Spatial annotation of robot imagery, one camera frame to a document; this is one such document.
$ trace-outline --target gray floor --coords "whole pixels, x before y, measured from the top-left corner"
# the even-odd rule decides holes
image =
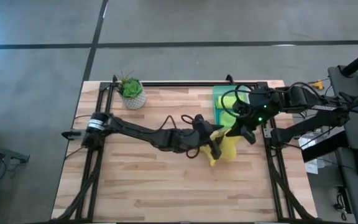
[[[0,44],[91,43],[102,0],[0,0]],[[104,42],[358,40],[358,0],[110,0]],[[89,49],[0,50],[0,146],[31,154],[2,181],[0,223],[46,221]],[[141,80],[327,77],[358,45],[98,49],[90,80],[135,70]],[[332,189],[313,187],[318,214],[340,221]]]

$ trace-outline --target black metal frame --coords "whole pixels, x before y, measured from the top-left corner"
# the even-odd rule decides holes
[[[193,82],[142,82],[142,84],[145,87],[147,87],[147,86],[215,86],[215,85],[230,85],[230,84],[232,84],[232,85],[247,85],[247,86],[251,86],[254,88],[267,86],[267,82],[235,82],[234,83],[234,80],[232,79],[232,77],[230,75],[227,75],[226,82],[196,82],[196,81],[193,81]],[[114,91],[113,82],[102,82],[102,83],[100,83],[100,86],[99,86],[98,100],[96,102],[96,108],[95,108],[96,112],[101,111],[101,105],[102,105],[103,95],[104,95],[105,91],[108,91],[105,112],[109,112],[109,110],[111,108],[112,94]],[[271,128],[276,127],[274,118],[272,118],[269,121],[269,125]],[[267,126],[268,126],[267,123],[262,125],[262,134],[264,137],[264,144],[265,144],[265,151],[266,151],[266,156],[267,156],[267,165],[268,165],[268,170],[269,170],[269,175],[270,175],[270,182],[271,182],[271,186],[272,186],[273,200],[274,200],[275,209],[276,209],[276,213],[277,213],[277,222],[279,222],[279,223],[284,222],[284,223],[334,224],[335,222],[296,219],[294,206],[291,204],[291,200],[287,195],[285,195],[285,201],[286,201],[286,205],[287,205],[289,218],[285,218],[283,216],[282,204],[280,201],[280,193],[278,191],[278,186],[277,186],[278,182],[275,179],[277,177],[274,177],[274,174],[273,174],[273,172],[277,172],[277,170],[273,163],[272,148],[270,146],[270,136],[269,136],[269,133],[267,132],[267,130],[268,130]],[[88,149],[88,152],[86,155],[86,162],[85,162],[84,171],[83,171],[83,179],[81,182],[81,188],[83,188],[85,186],[85,183],[90,178],[91,162],[92,162],[93,153],[94,153],[94,151],[97,151],[97,153],[98,153],[97,158],[96,158],[96,163],[93,168],[93,172],[97,171],[96,178],[94,178],[92,181],[91,195],[89,198],[90,203],[89,203],[88,212],[87,212],[86,217],[83,217],[83,209],[84,209],[83,208],[83,203],[84,203],[83,199],[85,197],[85,194],[83,194],[82,199],[80,200],[78,206],[76,207],[75,219],[74,220],[69,220],[69,219],[60,220],[59,223],[73,223],[73,222],[89,222],[90,223],[93,221],[94,206],[96,203],[96,194],[98,191],[99,174],[101,171],[101,161],[103,158],[103,148],[104,148],[104,139],[102,142],[102,146],[100,148]],[[277,154],[277,162],[278,162],[278,168],[279,168],[278,172],[280,174],[280,177],[283,180],[283,183],[286,185],[287,189],[289,189],[287,173],[285,170],[282,152],[281,152],[281,150],[275,150],[275,151]]]

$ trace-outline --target butcher block tabletop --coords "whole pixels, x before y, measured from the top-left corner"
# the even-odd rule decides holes
[[[268,82],[272,88],[284,86],[282,80],[263,82]],[[84,82],[76,116],[94,112],[99,84]],[[150,129],[159,128],[167,115],[173,116],[178,128],[191,128],[181,120],[182,114],[192,117],[202,114],[204,119],[214,123],[211,86],[144,87],[144,91],[147,101],[139,110],[125,109],[118,93],[114,91],[111,112],[125,121]],[[76,119],[73,128],[85,129],[89,118]],[[275,119],[279,128],[293,124],[290,114],[282,113]],[[173,125],[169,121],[164,128],[173,128]],[[244,138],[237,143],[235,160],[217,161],[214,167],[209,166],[202,152],[198,157],[189,159],[185,154],[162,152],[147,142],[121,134],[108,136],[104,145],[93,220],[277,221],[261,130],[257,129],[255,135],[257,142],[254,145],[250,145]],[[67,154],[80,148],[80,145],[81,140],[70,141]],[[288,147],[282,152],[292,192],[302,206],[316,217],[301,151]],[[52,218],[61,215],[78,193],[85,158],[86,149],[82,149],[64,162]],[[282,192],[280,200],[286,214]],[[88,201],[85,200],[85,216]]]

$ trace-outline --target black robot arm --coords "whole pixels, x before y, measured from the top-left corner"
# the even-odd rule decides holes
[[[214,159],[219,159],[221,155],[218,148],[219,142],[218,140],[211,140],[209,136],[223,126],[209,124],[201,114],[196,115],[190,124],[193,129],[159,128],[153,130],[123,121],[113,114],[94,113],[86,128],[82,146],[94,148],[99,144],[101,137],[119,133],[147,141],[164,152],[184,153],[209,145]]]
[[[240,86],[229,91],[234,92],[237,96],[233,109],[238,115],[232,114],[236,117],[236,122],[226,136],[244,136],[253,144],[256,142],[253,131],[279,113],[301,113],[305,110],[318,110],[316,116],[289,128],[273,129],[271,131],[272,146],[277,147],[288,143],[295,136],[318,127],[342,126],[349,120],[349,105],[351,103],[349,99],[352,99],[350,96],[346,96],[347,100],[323,96],[313,89],[309,91],[305,86],[307,86],[305,83],[294,83],[294,85],[287,87],[258,88],[247,91],[249,104],[241,101],[237,96],[237,92],[244,92],[244,90],[239,90]]]

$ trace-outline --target potted plant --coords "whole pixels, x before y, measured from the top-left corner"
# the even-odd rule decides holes
[[[141,108],[146,102],[146,94],[143,90],[142,83],[133,77],[129,77],[132,72],[125,73],[121,71],[121,75],[114,74],[118,77],[118,93],[124,103],[124,106],[131,110]]]

